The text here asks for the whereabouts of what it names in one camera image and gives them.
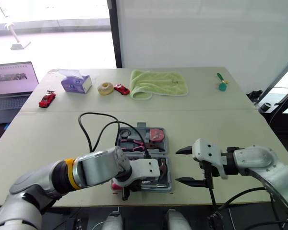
green keychain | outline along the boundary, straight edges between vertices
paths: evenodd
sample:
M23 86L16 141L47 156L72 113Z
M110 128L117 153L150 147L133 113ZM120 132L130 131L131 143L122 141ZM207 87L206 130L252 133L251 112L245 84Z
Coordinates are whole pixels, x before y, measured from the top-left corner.
M225 91L227 88L228 81L224 81L224 78L222 77L221 74L217 73L217 76L220 78L220 80L222 81L221 84L219 84L219 90L221 91Z

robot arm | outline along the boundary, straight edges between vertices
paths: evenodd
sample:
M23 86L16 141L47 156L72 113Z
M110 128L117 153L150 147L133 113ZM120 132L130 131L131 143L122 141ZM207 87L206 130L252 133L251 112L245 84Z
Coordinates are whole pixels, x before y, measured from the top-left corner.
M253 145L245 149L229 147L227 152L222 153L217 146L200 138L192 146L180 149L176 153L192 154L201 168L210 168L211 171L208 172L210 175L205 172L206 179L211 175L227 179L228 175L238 173L258 179L288 213L288 166L278 159L272 149ZM209 186L207 180L197 181L193 178L176 180L189 186Z
M113 178L120 187L160 176L155 159L129 161L120 147L58 161L20 177L0 208L0 230L40 230L47 208L67 193Z

laptop keyboard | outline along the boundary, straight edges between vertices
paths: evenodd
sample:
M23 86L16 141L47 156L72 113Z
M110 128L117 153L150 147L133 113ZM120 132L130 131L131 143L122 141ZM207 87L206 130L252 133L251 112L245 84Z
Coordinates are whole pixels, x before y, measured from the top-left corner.
M27 97L0 99L0 110L20 109L27 99Z

tool kit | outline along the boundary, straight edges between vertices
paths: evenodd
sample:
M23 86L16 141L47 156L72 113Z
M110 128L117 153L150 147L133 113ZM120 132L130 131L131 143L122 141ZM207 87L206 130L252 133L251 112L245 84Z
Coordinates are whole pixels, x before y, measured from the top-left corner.
M151 158L158 160L160 176L158 180L151 178L141 180L141 190L168 192L172 188L169 169L168 140L165 130L160 127L146 127L146 122L138 122L135 129L141 134L145 143L139 135L129 127L120 128L118 146L125 152L129 160L144 158L145 147Z

laptop screen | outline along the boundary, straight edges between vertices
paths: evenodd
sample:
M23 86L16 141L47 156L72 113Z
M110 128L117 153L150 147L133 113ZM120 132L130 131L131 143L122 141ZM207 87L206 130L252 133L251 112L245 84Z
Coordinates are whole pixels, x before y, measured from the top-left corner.
M0 65L0 96L31 93L37 85L31 62Z

